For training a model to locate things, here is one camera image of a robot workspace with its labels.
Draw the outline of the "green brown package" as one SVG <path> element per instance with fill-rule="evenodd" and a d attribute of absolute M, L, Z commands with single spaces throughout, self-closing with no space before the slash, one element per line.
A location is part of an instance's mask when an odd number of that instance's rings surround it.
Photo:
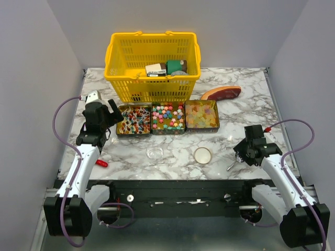
<path fill-rule="evenodd" d="M 166 74 L 172 75 L 174 72 L 187 73 L 187 61 L 186 60 L 168 60 L 166 62 Z"/>

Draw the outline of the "yellow plastic shopping basket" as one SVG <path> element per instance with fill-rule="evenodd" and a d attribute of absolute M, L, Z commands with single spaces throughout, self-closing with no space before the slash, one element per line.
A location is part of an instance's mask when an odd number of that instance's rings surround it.
<path fill-rule="evenodd" d="M 171 60 L 187 65 L 186 75 L 148 76 L 145 67 Z M 104 77 L 122 102 L 185 101 L 201 75 L 201 53 L 193 32 L 112 34 Z"/>

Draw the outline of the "metal scoop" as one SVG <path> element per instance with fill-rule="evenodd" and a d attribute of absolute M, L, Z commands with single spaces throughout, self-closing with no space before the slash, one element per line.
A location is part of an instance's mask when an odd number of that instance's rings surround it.
<path fill-rule="evenodd" d="M 226 171 L 230 171 L 237 163 L 243 163 L 243 162 L 244 162 L 244 160 L 240 156 L 240 154 L 238 152 L 235 152 L 234 162 L 230 166 L 228 166 Z"/>

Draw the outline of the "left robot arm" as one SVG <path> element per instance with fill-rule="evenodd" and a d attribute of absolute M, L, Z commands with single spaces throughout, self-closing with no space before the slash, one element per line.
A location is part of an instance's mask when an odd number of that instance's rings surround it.
<path fill-rule="evenodd" d="M 52 236 L 85 238 L 91 231 L 93 214 L 98 205 L 85 202 L 86 188 L 96 161 L 109 139 L 110 127 L 123 116 L 113 99 L 108 105 L 88 95 L 83 111 L 85 122 L 76 138 L 75 157 L 70 171 L 55 196 L 43 204 L 49 233 Z"/>

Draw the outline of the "tin of gummy candies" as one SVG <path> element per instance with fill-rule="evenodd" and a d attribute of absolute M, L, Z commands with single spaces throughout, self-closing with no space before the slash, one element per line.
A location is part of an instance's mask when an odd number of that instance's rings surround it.
<path fill-rule="evenodd" d="M 220 121 L 216 101 L 187 100 L 184 110 L 187 133 L 218 132 Z"/>

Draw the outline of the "grey pouch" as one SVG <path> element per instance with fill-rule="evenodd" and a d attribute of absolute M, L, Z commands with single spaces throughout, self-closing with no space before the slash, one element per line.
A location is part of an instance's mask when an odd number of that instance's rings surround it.
<path fill-rule="evenodd" d="M 171 76 L 187 76 L 188 73 L 184 72 L 184 71 L 175 71 L 171 73 Z"/>

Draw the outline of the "round jar lid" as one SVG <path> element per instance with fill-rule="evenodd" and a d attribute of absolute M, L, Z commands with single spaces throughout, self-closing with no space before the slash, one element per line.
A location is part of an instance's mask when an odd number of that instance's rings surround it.
<path fill-rule="evenodd" d="M 211 161 L 211 152 L 206 147 L 199 147 L 194 152 L 194 159 L 199 164 L 208 164 Z"/>

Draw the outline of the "tin of star candies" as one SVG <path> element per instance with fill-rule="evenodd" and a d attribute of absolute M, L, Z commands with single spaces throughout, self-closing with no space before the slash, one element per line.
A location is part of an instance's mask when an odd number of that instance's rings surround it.
<path fill-rule="evenodd" d="M 153 135 L 184 134 L 186 129 L 184 102 L 153 102 L 151 133 Z"/>

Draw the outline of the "black flat box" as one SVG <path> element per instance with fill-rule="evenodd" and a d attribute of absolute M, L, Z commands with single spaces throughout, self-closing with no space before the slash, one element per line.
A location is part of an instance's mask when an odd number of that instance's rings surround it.
<path fill-rule="evenodd" d="M 166 77 L 166 74 L 147 74 L 147 77 Z"/>

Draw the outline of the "red chili pepper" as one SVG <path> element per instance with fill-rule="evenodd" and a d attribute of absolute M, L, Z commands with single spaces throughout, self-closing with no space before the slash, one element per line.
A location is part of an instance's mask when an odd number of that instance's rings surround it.
<path fill-rule="evenodd" d="M 108 163 L 101 159 L 98 159 L 95 164 L 101 167 L 105 167 L 105 168 L 108 167 Z"/>

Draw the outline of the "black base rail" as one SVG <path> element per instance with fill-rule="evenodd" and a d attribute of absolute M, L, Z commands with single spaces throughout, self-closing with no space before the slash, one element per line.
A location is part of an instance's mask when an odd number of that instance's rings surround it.
<path fill-rule="evenodd" d="M 90 180 L 86 186 L 106 185 L 110 202 L 127 203 L 138 218 L 195 218 L 224 216 L 238 218 L 239 208 L 254 206 L 251 188 L 270 179 L 233 180 Z"/>

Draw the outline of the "white brown box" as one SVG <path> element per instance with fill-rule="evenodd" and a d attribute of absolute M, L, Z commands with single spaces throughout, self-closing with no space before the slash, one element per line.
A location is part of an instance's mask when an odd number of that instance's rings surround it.
<path fill-rule="evenodd" d="M 166 74 L 166 65 L 165 63 L 156 63 L 145 66 L 147 74 Z"/>

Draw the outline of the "tin of lollipops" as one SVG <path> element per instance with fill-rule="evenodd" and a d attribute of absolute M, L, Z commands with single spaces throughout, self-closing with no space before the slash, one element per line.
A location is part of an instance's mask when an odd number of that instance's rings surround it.
<path fill-rule="evenodd" d="M 116 125 L 118 138 L 149 138 L 151 136 L 151 106 L 119 106 L 123 120 Z"/>

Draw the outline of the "clear glass jar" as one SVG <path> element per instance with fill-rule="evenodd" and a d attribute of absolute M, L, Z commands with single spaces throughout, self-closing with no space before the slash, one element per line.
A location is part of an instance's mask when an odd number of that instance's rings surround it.
<path fill-rule="evenodd" d="M 163 160 L 164 150 L 159 144 L 150 144 L 146 149 L 148 159 L 153 163 L 161 163 Z"/>

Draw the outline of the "fake meat slice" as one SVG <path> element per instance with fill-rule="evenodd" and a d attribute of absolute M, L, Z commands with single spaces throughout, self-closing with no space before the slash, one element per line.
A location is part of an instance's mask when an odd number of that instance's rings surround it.
<path fill-rule="evenodd" d="M 223 86 L 211 89 L 205 92 L 201 100 L 214 100 L 214 101 L 221 101 L 227 99 L 235 99 L 241 93 L 240 86 Z"/>

